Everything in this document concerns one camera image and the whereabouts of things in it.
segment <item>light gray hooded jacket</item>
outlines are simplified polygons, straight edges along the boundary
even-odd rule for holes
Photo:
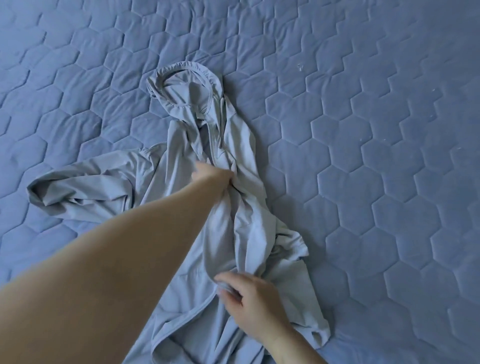
[[[264,349],[247,337],[216,296],[212,277],[249,272],[278,288],[290,321],[319,348],[330,336],[307,268],[302,237],[268,210],[255,164],[255,140],[206,67],[179,62],[147,81],[177,120],[168,140],[116,151],[51,171],[28,186],[30,202],[50,215],[101,223],[168,196],[191,178],[197,160],[235,172],[211,211],[125,364],[260,364]]]

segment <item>hexagonal quilting pattern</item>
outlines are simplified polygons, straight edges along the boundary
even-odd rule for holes
[[[309,246],[335,333],[329,362],[475,363],[479,11],[473,0],[3,1],[0,284],[91,228],[29,206],[26,185],[165,141],[171,118],[145,80],[187,59],[223,75],[269,207]]]

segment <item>hand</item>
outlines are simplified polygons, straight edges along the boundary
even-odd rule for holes
[[[222,191],[226,189],[233,177],[232,171],[223,170],[203,162],[195,162],[195,168],[197,170],[192,173],[193,182],[208,179],[211,180],[212,183],[217,183],[219,189]]]
[[[267,350],[278,338],[294,331],[272,283],[251,274],[233,272],[217,274],[215,280],[228,283],[240,293],[241,301],[226,290],[219,295],[237,325]]]

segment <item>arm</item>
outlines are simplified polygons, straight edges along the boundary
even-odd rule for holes
[[[225,290],[220,298],[237,325],[265,346],[277,364],[327,364],[292,327],[272,283],[247,273],[224,272],[215,279],[240,293],[241,301]]]
[[[182,190],[108,220],[6,285],[2,363],[121,363],[232,176],[197,170]]]

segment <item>jacket sleeve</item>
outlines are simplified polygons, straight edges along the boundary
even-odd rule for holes
[[[28,199],[51,216],[101,223],[140,204],[156,165],[142,150],[107,153],[36,178]]]

